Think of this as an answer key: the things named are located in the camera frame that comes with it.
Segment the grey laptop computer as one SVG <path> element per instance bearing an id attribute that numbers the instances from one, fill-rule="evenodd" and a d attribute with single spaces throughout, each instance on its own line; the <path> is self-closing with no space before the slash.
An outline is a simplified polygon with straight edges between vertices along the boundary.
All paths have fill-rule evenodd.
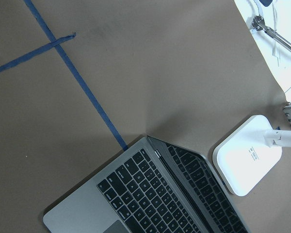
<path id="1" fill-rule="evenodd" d="M 146 136 L 49 208 L 52 233 L 247 233 L 210 162 Z"/>

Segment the white desk lamp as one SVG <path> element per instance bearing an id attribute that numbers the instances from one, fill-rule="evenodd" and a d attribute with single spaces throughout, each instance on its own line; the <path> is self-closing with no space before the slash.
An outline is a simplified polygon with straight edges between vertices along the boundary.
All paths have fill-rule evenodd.
<path id="1" fill-rule="evenodd" d="M 214 149 L 212 160 L 229 191 L 242 197 L 276 165 L 283 147 L 291 148 L 291 131 L 254 115 Z"/>

